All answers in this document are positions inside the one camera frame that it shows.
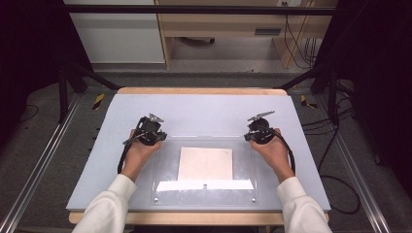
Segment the hand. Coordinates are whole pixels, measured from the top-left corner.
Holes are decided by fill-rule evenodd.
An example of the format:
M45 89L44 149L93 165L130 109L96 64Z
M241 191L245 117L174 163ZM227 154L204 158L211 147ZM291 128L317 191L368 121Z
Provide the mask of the hand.
M134 134L134 129L130 133L130 138ZM124 160L124 167L121 174L129 177L132 181L136 181L140 170L145 165L149 157L161 147L161 141L155 143L153 146L146 146L139 140L135 140L127 152Z
M266 163L273 169L278 177L279 183L287 178L294 177L294 173L289 164L288 150L283 142L274 137L270 142L264 145L257 144L257 142L250 141L252 149L260 153Z

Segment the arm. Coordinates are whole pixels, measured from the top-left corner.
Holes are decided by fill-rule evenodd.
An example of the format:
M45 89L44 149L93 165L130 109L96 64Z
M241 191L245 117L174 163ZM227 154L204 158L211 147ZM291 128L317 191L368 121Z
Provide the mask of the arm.
M152 147L145 146L138 140L133 142L121 173L106 191L88 204L82 220L73 232L123 232L128 201L136 190L137 176L152 153L160 147L161 142Z
M280 184L277 191L283 205L286 232L331 232L324 211L306 194L294 176L289 165L288 151L282 141L274 137L265 145L259 145L255 141L250 143L278 177Z

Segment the white paper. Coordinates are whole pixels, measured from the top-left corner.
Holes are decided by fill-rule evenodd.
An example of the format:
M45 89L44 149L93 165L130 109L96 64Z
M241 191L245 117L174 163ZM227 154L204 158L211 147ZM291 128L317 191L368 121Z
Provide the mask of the white paper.
M178 181L233 180L232 149L182 148Z
M182 190L253 190L251 180L214 180L214 181L175 181L160 182L157 190L161 191L182 191Z

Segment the cabinet door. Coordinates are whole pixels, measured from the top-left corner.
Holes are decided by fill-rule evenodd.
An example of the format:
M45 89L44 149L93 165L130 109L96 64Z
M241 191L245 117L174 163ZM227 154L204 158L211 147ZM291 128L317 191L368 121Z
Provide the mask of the cabinet door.
M152 0L64 0L66 4L153 5ZM155 14L71 14L91 63L164 63Z

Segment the white sleeve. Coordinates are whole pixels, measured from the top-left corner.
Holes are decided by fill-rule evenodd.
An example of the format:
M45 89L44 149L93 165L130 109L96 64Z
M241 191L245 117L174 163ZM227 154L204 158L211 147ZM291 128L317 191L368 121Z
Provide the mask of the white sleeve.
M331 232L324 211L308 196L296 177L278 186L286 232Z
M109 188L88 204L73 232L123 232L128 200L135 190L131 179L117 175Z

